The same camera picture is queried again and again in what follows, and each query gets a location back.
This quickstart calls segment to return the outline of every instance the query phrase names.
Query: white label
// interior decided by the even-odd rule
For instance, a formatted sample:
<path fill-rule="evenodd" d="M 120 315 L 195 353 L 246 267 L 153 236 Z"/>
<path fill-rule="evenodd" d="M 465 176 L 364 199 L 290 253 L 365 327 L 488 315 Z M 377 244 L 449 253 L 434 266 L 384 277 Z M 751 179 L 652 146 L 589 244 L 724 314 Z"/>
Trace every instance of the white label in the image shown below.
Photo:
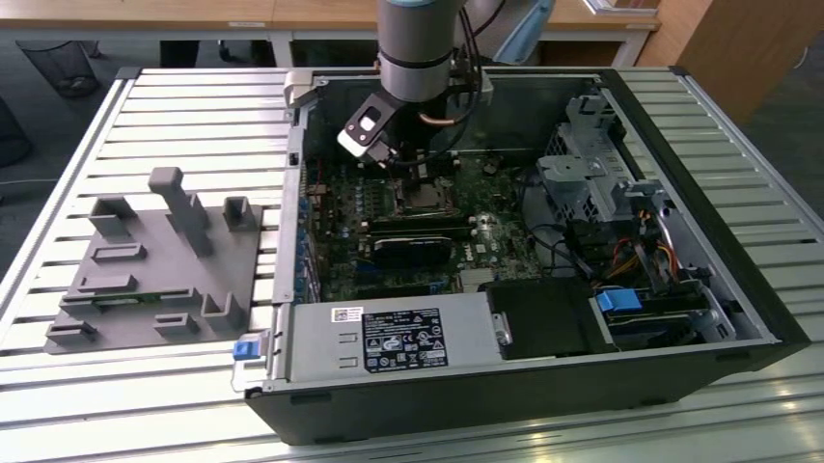
<path fill-rule="evenodd" d="M 333 307 L 333 323 L 345 321 L 361 321 L 362 307 Z"/>
<path fill-rule="evenodd" d="M 265 22 L 230 22 L 230 27 L 267 27 Z"/>
<path fill-rule="evenodd" d="M 644 29 L 644 30 L 655 31 L 656 30 L 656 24 L 628 24 L 627 28 L 628 29 Z"/>

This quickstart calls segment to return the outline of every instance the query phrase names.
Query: yellow wire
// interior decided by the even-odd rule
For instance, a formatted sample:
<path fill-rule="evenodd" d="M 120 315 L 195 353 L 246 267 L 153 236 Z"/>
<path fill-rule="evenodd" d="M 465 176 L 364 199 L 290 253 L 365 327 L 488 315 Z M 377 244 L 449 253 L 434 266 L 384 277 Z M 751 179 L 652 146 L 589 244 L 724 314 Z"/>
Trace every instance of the yellow wire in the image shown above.
<path fill-rule="evenodd" d="M 613 272 L 607 276 L 607 279 L 621 275 L 627 272 L 636 264 L 639 263 L 639 256 L 633 256 L 631 260 L 628 260 Z"/>

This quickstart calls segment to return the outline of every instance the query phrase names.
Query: green circuit board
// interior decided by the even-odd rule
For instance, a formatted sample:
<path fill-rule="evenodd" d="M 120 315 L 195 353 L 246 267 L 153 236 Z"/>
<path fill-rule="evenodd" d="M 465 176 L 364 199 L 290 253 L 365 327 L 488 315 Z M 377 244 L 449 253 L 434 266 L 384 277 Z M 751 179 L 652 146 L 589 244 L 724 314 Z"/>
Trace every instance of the green circuit board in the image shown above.
<path fill-rule="evenodd" d="M 366 179 L 343 171 L 329 181 L 326 194 L 313 199 L 323 301 L 464 292 L 460 274 L 465 270 L 489 269 L 494 280 L 541 275 L 517 208 L 514 170 L 490 173 L 481 154 L 461 155 L 460 166 L 453 176 L 438 177 L 429 187 L 430 199 L 438 202 L 434 209 L 410 202 L 398 206 L 398 179 Z M 448 263 L 426 269 L 378 269 L 369 257 L 370 236 L 362 222 L 392 222 L 428 213 L 469 216 L 472 235 L 453 241 Z"/>

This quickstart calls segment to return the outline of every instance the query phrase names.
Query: metal bracket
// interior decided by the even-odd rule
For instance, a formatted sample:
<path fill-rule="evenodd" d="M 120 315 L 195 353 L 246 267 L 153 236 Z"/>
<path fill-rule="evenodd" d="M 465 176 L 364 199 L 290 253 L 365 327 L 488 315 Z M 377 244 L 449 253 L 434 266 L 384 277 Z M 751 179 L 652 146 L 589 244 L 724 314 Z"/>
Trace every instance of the metal bracket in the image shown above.
<path fill-rule="evenodd" d="M 297 68 L 286 73 L 283 80 L 286 106 L 298 108 L 314 98 L 314 71 Z"/>

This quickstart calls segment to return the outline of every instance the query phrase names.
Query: barcode sticker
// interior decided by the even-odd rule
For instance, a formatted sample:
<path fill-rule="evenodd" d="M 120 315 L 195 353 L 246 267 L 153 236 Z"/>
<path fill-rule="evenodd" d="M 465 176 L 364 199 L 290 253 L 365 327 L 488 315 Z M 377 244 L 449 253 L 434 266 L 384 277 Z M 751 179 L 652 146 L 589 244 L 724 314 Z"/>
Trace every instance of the barcode sticker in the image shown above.
<path fill-rule="evenodd" d="M 362 307 L 333 307 L 333 323 L 345 321 L 361 321 Z"/>

